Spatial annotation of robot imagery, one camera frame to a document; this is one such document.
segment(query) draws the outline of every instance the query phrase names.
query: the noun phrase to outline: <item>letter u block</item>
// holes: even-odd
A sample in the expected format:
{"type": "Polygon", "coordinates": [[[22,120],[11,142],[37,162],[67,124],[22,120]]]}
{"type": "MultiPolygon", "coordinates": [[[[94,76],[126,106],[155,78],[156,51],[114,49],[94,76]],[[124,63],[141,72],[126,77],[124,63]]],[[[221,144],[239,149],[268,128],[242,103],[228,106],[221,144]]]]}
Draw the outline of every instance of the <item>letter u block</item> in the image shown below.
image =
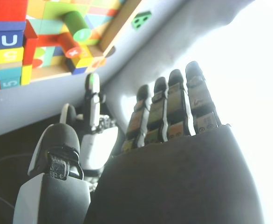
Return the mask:
{"type": "Polygon", "coordinates": [[[0,31],[0,49],[23,46],[24,31],[0,31]]]}
{"type": "Polygon", "coordinates": [[[0,64],[21,62],[24,56],[24,48],[11,48],[0,50],[0,64]]]}

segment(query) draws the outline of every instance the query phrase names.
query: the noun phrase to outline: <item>green block with holes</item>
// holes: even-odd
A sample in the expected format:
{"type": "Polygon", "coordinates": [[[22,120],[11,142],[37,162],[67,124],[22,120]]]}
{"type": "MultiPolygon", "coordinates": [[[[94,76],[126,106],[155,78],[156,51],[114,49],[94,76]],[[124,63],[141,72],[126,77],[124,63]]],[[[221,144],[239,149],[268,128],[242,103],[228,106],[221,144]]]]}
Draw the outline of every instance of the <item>green block with holes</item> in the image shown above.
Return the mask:
{"type": "Polygon", "coordinates": [[[132,21],[133,28],[135,30],[138,30],[151,16],[152,13],[150,11],[145,13],[139,13],[132,21]]]}

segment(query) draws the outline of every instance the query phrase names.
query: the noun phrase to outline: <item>colorful puzzle board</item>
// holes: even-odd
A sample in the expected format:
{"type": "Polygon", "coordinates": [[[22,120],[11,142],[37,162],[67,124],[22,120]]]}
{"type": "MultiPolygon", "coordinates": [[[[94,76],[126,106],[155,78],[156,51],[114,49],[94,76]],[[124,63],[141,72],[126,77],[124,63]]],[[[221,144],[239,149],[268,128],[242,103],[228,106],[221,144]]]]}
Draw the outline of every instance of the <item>colorful puzzle board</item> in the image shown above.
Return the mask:
{"type": "Polygon", "coordinates": [[[0,89],[92,72],[142,0],[0,0],[0,89]]]}

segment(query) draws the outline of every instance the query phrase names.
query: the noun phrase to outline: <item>green cylinder block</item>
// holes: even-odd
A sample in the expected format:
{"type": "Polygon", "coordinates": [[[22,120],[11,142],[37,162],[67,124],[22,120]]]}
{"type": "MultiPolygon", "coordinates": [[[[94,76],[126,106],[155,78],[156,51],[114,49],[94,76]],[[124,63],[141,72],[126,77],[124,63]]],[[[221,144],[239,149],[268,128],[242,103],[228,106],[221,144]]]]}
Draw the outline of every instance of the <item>green cylinder block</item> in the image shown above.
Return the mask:
{"type": "Polygon", "coordinates": [[[91,36],[91,29],[79,12],[73,11],[65,14],[64,22],[75,41],[85,41],[91,36]]]}

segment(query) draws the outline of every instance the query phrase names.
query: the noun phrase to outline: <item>cable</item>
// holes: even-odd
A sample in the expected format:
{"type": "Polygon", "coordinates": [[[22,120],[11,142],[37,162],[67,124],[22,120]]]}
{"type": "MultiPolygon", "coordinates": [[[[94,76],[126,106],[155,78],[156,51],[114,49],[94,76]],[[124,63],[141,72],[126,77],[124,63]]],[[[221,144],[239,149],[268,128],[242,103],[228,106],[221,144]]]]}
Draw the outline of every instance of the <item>cable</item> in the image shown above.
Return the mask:
{"type": "MultiPolygon", "coordinates": [[[[32,156],[32,154],[23,153],[23,154],[16,154],[16,155],[8,155],[8,156],[2,157],[0,159],[0,162],[2,162],[3,160],[6,160],[6,159],[17,158],[17,157],[22,157],[22,156],[32,156]]],[[[4,202],[6,205],[8,205],[12,209],[14,209],[14,206],[11,203],[9,203],[8,201],[6,201],[5,199],[3,199],[2,197],[0,197],[0,201],[4,202]]]]}

